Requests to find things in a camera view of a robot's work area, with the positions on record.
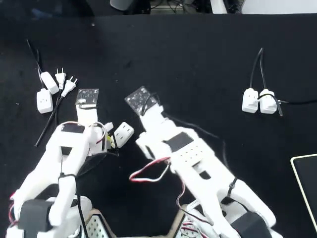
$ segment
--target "tablet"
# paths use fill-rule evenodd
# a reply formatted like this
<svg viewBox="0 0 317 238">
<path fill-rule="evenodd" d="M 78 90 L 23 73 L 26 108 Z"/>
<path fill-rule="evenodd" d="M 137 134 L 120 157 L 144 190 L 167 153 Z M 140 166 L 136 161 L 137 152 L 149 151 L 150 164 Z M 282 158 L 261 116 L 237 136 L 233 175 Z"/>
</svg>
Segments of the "tablet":
<svg viewBox="0 0 317 238">
<path fill-rule="evenodd" d="M 294 157 L 291 164 L 317 232 L 317 154 Z"/>
</svg>

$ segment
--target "black circuit board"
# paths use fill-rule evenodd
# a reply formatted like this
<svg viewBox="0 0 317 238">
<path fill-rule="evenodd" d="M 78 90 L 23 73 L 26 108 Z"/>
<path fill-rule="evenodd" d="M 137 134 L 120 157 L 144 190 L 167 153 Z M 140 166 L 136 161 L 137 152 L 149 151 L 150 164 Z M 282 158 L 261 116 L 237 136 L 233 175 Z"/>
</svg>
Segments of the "black circuit board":
<svg viewBox="0 0 317 238">
<path fill-rule="evenodd" d="M 127 96 L 124 100 L 127 102 L 127 104 L 133 109 L 133 111 L 141 116 L 142 114 L 142 108 L 144 106 L 145 101 L 150 96 L 150 92 L 142 86 L 141 88 L 137 89 L 133 93 L 131 93 L 129 96 Z M 155 97 L 151 97 L 148 99 L 147 104 L 145 105 L 145 111 L 152 106 L 154 106 L 156 103 L 158 103 L 157 99 Z"/>
<path fill-rule="evenodd" d="M 99 88 L 79 89 L 76 105 L 96 105 L 99 95 Z"/>
</svg>

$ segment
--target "white connector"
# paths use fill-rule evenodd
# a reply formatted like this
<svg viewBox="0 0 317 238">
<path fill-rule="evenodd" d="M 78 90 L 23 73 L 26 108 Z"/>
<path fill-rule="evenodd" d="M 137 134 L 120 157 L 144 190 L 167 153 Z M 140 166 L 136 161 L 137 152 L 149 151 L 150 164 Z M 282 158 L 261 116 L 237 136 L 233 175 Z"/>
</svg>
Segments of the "white connector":
<svg viewBox="0 0 317 238">
<path fill-rule="evenodd" d="M 260 96 L 264 94 L 271 94 L 274 96 L 274 93 L 272 91 L 268 91 L 267 89 L 264 89 L 261 93 Z M 261 113 L 266 113 L 266 114 L 273 114 L 276 112 L 277 109 L 277 104 L 274 98 L 270 95 L 266 95 L 260 98 L 260 111 Z"/>
<path fill-rule="evenodd" d="M 60 90 L 63 90 L 64 89 L 64 82 L 65 82 L 65 78 L 66 78 L 66 73 L 64 73 L 63 68 L 61 68 L 61 73 L 58 72 L 58 68 L 56 69 L 55 78 L 58 82 L 58 88 Z"/>
<path fill-rule="evenodd" d="M 62 96 L 62 97 L 66 97 L 66 95 L 67 95 L 71 90 L 73 90 L 74 88 L 76 88 L 77 79 L 75 79 L 74 82 L 71 81 L 72 79 L 73 79 L 73 76 L 72 76 L 69 80 L 66 80 L 65 88 L 64 88 L 63 92 L 61 93 L 61 96 Z"/>
<path fill-rule="evenodd" d="M 244 91 L 242 100 L 242 111 L 247 113 L 255 113 L 259 107 L 259 93 L 253 88 Z"/>
<path fill-rule="evenodd" d="M 125 143 L 131 138 L 134 134 L 134 129 L 128 125 L 126 122 L 121 123 L 121 125 L 115 130 L 114 136 L 118 148 L 124 146 Z"/>
<path fill-rule="evenodd" d="M 36 102 L 40 113 L 49 113 L 53 111 L 52 95 L 48 89 L 42 88 L 36 94 Z"/>
<path fill-rule="evenodd" d="M 41 79 L 51 94 L 57 93 L 58 86 L 49 72 L 41 73 Z"/>
</svg>

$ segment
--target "white wall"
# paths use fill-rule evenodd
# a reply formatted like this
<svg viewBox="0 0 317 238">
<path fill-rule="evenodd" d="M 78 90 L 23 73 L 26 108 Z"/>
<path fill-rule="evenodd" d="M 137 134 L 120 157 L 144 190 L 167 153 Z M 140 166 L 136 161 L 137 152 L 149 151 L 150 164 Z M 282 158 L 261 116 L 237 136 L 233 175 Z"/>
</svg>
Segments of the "white wall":
<svg viewBox="0 0 317 238">
<path fill-rule="evenodd" d="M 243 14 L 316 13 L 317 0 L 245 0 Z"/>
</svg>

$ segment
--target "black tabletop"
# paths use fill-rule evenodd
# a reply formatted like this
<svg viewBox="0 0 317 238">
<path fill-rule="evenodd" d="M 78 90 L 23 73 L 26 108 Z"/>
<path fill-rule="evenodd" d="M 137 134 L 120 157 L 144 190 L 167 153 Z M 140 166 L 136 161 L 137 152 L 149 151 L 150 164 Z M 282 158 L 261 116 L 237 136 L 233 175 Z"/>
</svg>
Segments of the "black tabletop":
<svg viewBox="0 0 317 238">
<path fill-rule="evenodd" d="M 44 70 L 64 68 L 78 88 L 99 88 L 99 119 L 122 121 L 135 135 L 78 181 L 81 193 L 100 209 L 118 236 L 166 234 L 177 212 L 177 176 L 134 184 L 128 176 L 147 163 L 135 140 L 143 131 L 124 97 L 146 86 L 167 113 L 225 139 L 233 173 L 273 210 L 284 237 L 315 234 L 293 175 L 293 156 L 316 152 L 316 105 L 282 105 L 284 116 L 241 111 L 254 57 L 264 47 L 266 83 L 281 100 L 316 98 L 317 15 L 191 15 L 64 18 L 0 22 L 1 164 L 0 227 L 8 225 L 8 197 L 38 163 L 33 145 L 48 115 L 36 108 L 41 85 L 25 39 L 40 49 Z M 254 88 L 263 88 L 259 70 Z M 60 121 L 76 120 L 70 93 Z M 201 137 L 221 157 L 221 142 Z M 156 176 L 157 166 L 147 175 Z M 189 202 L 189 197 L 182 203 Z"/>
</svg>

